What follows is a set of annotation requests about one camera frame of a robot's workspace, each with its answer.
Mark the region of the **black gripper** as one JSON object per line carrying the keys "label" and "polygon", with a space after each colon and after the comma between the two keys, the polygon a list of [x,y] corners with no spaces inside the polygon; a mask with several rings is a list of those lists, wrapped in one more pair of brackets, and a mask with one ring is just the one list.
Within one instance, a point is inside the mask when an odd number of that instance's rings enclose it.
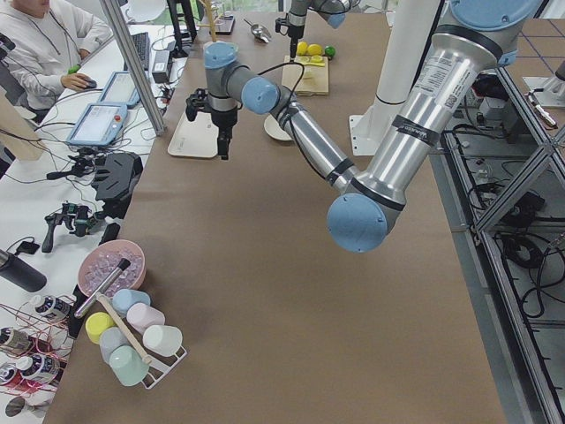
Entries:
{"label": "black gripper", "polygon": [[219,129],[217,137],[217,153],[222,160],[229,159],[232,128],[237,124],[238,108],[230,110],[212,110],[213,124]]}
{"label": "black gripper", "polygon": [[304,36],[305,15],[296,15],[288,12],[286,18],[288,24],[287,35],[290,37],[290,60],[294,60],[297,56],[298,38]]}

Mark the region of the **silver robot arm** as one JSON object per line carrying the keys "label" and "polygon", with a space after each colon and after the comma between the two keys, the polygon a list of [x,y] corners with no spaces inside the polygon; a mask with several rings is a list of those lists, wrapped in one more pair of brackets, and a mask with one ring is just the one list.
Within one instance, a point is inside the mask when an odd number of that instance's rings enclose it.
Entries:
{"label": "silver robot arm", "polygon": [[346,13],[353,5],[349,0],[304,0],[292,1],[286,14],[285,24],[290,37],[290,61],[298,53],[298,43],[304,37],[306,16],[309,11],[316,12],[332,28],[338,28],[346,18]]}
{"label": "silver robot arm", "polygon": [[287,87],[241,64],[235,47],[226,42],[204,47],[207,87],[189,99],[186,115],[210,114],[221,156],[228,154],[240,107],[271,115],[339,192],[327,215],[334,241],[348,251],[367,252],[393,229],[406,204],[406,187],[478,75],[514,62],[517,37],[538,6],[535,1],[453,1],[439,10],[421,72],[401,66],[403,100],[385,117],[378,117],[380,102],[350,117],[353,147],[371,156],[365,170],[354,165]]}

